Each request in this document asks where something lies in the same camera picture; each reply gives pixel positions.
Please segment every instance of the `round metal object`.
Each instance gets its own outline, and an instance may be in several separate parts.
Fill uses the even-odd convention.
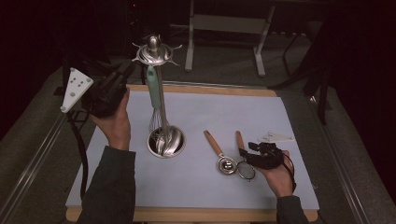
[[[132,61],[140,61],[147,65],[156,66],[164,63],[174,63],[172,61],[173,51],[181,48],[181,45],[172,49],[163,44],[159,37],[153,35],[148,39],[147,45],[137,47],[139,47],[139,50],[136,53],[136,58],[132,59]]]
[[[230,158],[220,154],[218,161],[219,170],[225,175],[232,175],[236,172],[236,162]]]
[[[248,164],[246,161],[238,162],[236,167],[238,174],[247,181],[250,181],[256,175],[256,171],[254,170],[253,166]]]
[[[164,145],[162,136],[162,128],[157,128],[152,131],[147,140],[148,150],[151,154],[158,158],[172,158],[177,156],[183,151],[186,146],[186,135],[176,126],[168,126],[171,130],[169,134],[168,144],[166,148],[161,149]]]

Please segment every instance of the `wrist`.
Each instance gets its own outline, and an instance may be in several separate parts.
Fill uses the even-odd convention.
[[[124,151],[129,150],[129,141],[128,142],[109,142],[108,145],[110,147],[118,149],[118,150],[124,150]]]
[[[288,193],[288,192],[282,192],[282,193],[277,193],[276,197],[277,198],[283,198],[283,197],[289,197],[291,195],[293,195],[293,194],[292,193]]]

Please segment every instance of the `white device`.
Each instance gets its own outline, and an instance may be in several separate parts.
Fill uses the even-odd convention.
[[[258,141],[264,143],[292,142],[294,141],[294,138],[287,137],[279,133],[268,132],[268,134],[266,134],[262,138],[259,138]]]
[[[92,84],[92,78],[85,76],[76,68],[70,68],[70,77],[61,111],[67,113]]]

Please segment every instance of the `wooden table edge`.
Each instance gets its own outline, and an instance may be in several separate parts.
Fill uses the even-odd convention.
[[[147,85],[127,85],[127,86],[130,88],[130,91],[148,91],[149,90]],[[229,87],[223,88],[223,87],[196,87],[196,86],[164,85],[163,90],[166,92],[276,97],[276,93],[272,90],[229,88]]]
[[[67,208],[66,218],[76,222],[81,206]],[[317,210],[304,210],[308,221],[318,219]],[[134,222],[260,222],[276,221],[275,209],[136,207]]]

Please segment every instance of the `dark sleeve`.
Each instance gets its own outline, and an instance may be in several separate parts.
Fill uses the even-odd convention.
[[[308,223],[300,198],[297,196],[287,196],[277,199],[276,219],[280,224],[300,224]]]
[[[82,199],[78,223],[128,223],[134,219],[135,152],[105,147]]]

